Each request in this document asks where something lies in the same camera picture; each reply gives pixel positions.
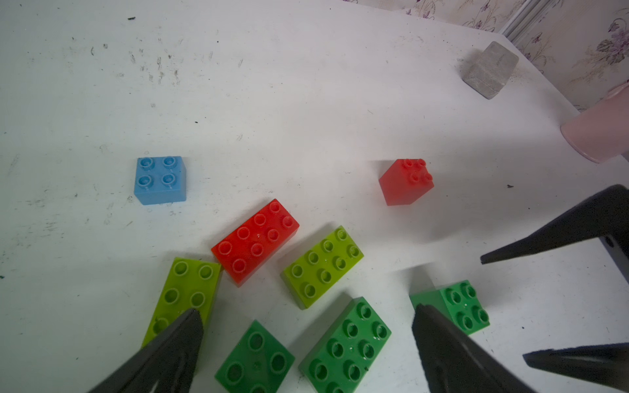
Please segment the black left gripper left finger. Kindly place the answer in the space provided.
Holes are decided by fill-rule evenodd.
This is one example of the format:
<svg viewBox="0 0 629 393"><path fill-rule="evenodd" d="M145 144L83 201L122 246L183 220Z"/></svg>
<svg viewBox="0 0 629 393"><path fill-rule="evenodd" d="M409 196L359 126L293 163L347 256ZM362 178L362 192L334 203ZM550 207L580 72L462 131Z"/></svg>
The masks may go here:
<svg viewBox="0 0 629 393"><path fill-rule="evenodd" d="M203 334L200 312L188 309L92 391L188 392Z"/></svg>

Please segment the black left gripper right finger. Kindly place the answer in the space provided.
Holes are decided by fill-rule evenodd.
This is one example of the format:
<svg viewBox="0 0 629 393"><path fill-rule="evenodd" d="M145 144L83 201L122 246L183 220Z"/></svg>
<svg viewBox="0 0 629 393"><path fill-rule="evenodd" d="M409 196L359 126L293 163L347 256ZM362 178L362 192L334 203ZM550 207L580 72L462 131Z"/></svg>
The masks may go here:
<svg viewBox="0 0 629 393"><path fill-rule="evenodd" d="M532 391L435 307L415 308L412 331L429 391Z"/></svg>

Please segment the red long lego brick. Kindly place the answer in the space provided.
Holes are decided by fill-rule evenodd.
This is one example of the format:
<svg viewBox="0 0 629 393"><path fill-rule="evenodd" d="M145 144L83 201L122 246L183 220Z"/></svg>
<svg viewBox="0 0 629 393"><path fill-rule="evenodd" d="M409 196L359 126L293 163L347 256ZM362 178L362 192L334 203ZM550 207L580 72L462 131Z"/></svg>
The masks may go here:
<svg viewBox="0 0 629 393"><path fill-rule="evenodd" d="M273 199L211 248L224 270L240 287L300 228L284 206Z"/></svg>

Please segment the red square lego brick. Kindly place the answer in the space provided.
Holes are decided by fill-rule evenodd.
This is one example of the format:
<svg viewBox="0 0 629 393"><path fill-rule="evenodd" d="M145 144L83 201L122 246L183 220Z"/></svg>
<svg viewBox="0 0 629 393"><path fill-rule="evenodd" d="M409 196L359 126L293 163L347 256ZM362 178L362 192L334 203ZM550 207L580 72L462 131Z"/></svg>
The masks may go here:
<svg viewBox="0 0 629 393"><path fill-rule="evenodd" d="M388 206L413 204L434 188L423 159L398 159L381 176L379 184Z"/></svg>

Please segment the green long lego brick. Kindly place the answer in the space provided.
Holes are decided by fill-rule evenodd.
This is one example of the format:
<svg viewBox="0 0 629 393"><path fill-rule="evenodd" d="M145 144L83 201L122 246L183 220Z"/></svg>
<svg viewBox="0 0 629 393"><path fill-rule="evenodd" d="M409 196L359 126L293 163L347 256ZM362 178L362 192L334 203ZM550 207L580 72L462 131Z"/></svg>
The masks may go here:
<svg viewBox="0 0 629 393"><path fill-rule="evenodd" d="M299 365L318 393L354 392L391 337L365 298L353 299Z"/></svg>

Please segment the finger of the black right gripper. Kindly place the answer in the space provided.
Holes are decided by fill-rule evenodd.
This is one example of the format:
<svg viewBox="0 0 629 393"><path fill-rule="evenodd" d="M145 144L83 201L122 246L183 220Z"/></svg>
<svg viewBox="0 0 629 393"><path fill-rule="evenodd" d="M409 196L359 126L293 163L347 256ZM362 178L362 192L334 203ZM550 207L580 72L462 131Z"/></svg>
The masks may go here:
<svg viewBox="0 0 629 393"><path fill-rule="evenodd" d="M612 237L628 255L628 189L616 184L566 211L530 236L480 257L486 265L536 255L597 237Z"/></svg>
<svg viewBox="0 0 629 393"><path fill-rule="evenodd" d="M628 343L539 350L523 355L531 367L628 392Z"/></svg>

